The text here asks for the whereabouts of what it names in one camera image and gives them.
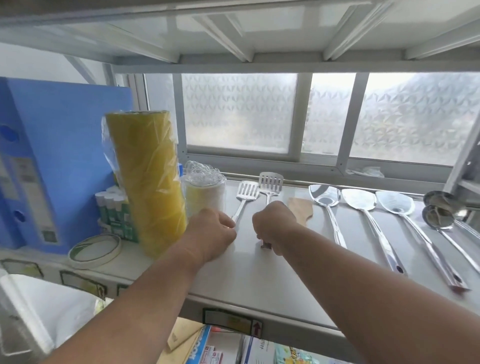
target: frosted window pane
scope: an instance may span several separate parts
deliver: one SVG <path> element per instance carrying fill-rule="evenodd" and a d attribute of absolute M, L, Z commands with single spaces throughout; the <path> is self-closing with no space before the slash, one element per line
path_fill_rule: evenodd
<path fill-rule="evenodd" d="M 371 73 L 351 157 L 452 166 L 480 110 L 480 73 Z"/>
<path fill-rule="evenodd" d="M 177 114 L 175 112 L 175 98 L 173 96 L 173 77 L 171 73 L 146 74 L 148 103 L 150 110 L 170 111 L 170 121 L 173 127 L 173 136 L 178 143 Z"/>
<path fill-rule="evenodd" d="M 354 73 L 313 75 L 302 153 L 338 155 L 354 81 Z"/>
<path fill-rule="evenodd" d="M 287 153 L 297 75 L 183 74 L 187 144 Z"/>

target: person's left hand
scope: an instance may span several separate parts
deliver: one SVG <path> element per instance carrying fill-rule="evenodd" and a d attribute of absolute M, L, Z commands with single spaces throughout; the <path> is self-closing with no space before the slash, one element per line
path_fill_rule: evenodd
<path fill-rule="evenodd" d="M 237 237 L 235 222 L 226 214 L 204 208 L 192 216 L 179 243 L 199 266 L 218 258 Z"/>

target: stack of yellow tape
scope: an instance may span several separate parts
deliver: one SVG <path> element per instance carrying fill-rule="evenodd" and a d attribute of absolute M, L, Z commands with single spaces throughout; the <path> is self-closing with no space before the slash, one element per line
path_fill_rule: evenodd
<path fill-rule="evenodd" d="M 186 227 L 170 113 L 127 112 L 105 117 L 140 245 L 147 255 L 157 258 Z"/>

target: red arrow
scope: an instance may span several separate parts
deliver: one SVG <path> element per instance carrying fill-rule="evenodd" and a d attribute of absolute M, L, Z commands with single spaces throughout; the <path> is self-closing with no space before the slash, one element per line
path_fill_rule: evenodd
<path fill-rule="evenodd" d="M 260 326 L 260 324 L 258 322 L 255 322 L 255 325 L 253 325 L 253 335 L 254 336 L 258 336 L 258 332 L 260 331 L 262 327 Z"/>

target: forearm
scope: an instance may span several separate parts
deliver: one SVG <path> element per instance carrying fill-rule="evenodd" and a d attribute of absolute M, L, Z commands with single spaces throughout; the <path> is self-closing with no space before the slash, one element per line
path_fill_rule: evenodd
<path fill-rule="evenodd" d="M 285 259 L 369 363 L 478 363 L 480 318 L 300 226 Z"/>
<path fill-rule="evenodd" d="M 180 240 L 45 364 L 154 364 L 199 266 Z"/>

